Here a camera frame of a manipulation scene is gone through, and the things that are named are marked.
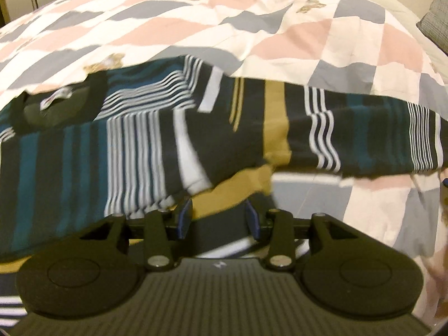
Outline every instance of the mattress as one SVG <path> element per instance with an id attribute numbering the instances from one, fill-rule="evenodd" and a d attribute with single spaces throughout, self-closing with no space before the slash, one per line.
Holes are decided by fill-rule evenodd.
<path id="1" fill-rule="evenodd" d="M 97 70 L 191 54 L 232 76 L 391 96 L 447 119 L 446 61 L 412 29 L 415 15 L 397 6 L 394 0 L 57 0 L 0 31 L 0 108 L 24 90 L 37 94 Z M 447 238 L 441 178 L 289 169 L 274 174 L 272 189 L 296 217 L 326 212 L 415 259 L 426 284 L 414 314 L 429 323 L 442 297 L 435 278 L 444 271 Z M 247 183 L 263 189 L 264 181 L 251 176 Z M 203 256 L 232 255 L 252 243 L 242 238 Z M 13 274 L 21 262 L 0 271 Z M 17 321 L 11 319 L 3 322 Z"/>

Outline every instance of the logo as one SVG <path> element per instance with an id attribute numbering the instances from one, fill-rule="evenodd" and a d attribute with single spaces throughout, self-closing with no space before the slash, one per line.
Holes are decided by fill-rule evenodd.
<path id="1" fill-rule="evenodd" d="M 218 268 L 218 269 L 222 269 L 222 268 L 225 268 L 227 266 L 227 264 L 224 261 L 216 262 L 213 265 L 216 268 Z"/>

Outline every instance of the clothing tag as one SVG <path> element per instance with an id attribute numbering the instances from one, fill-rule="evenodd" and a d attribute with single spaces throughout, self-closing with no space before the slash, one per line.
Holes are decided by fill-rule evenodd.
<path id="1" fill-rule="evenodd" d="M 40 110 L 43 111 L 50 107 L 54 100 L 62 98 L 66 100 L 72 96 L 72 90 L 69 87 L 62 87 L 55 91 L 50 97 L 44 99 L 40 103 Z"/>

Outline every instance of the black ribbed platform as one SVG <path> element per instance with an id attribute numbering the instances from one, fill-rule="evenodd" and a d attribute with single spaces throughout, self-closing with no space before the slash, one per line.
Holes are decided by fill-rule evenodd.
<path id="1" fill-rule="evenodd" d="M 257 259 L 183 259 L 150 273 L 126 303 L 76 321 L 30 314 L 11 336 L 423 336 L 411 315 L 355 321 L 321 309 L 288 273 Z"/>

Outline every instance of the gold stripe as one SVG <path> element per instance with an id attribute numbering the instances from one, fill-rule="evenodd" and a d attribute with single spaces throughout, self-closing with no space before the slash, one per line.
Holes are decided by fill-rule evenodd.
<path id="1" fill-rule="evenodd" d="M 7 273 L 15 273 L 19 271 L 19 268 L 22 266 L 22 264 L 27 261 L 30 257 L 22 258 L 19 260 L 16 260 L 14 262 L 6 262 L 3 264 L 0 264 L 0 274 L 7 274 Z"/>
<path id="2" fill-rule="evenodd" d="M 213 190 L 193 197 L 193 219 L 232 208 L 255 192 L 270 194 L 271 176 L 272 168 L 268 164 L 239 171 Z"/>
<path id="3" fill-rule="evenodd" d="M 234 123 L 235 112 L 237 109 L 237 97 L 238 97 L 238 86 L 240 84 L 240 79 L 235 78 L 234 81 L 234 95 L 232 97 L 232 110 L 230 111 L 230 117 L 228 119 L 229 123 Z"/>
<path id="4" fill-rule="evenodd" d="M 291 149 L 288 143 L 289 129 L 284 83 L 266 80 L 264 85 L 264 158 L 275 167 L 288 165 L 291 160 Z"/>
<path id="5" fill-rule="evenodd" d="M 240 87 L 238 92 L 238 108 L 237 108 L 237 117 L 234 123 L 234 132 L 238 130 L 238 126 L 241 120 L 241 112 L 243 111 L 243 95 L 244 95 L 244 78 L 240 79 Z"/>

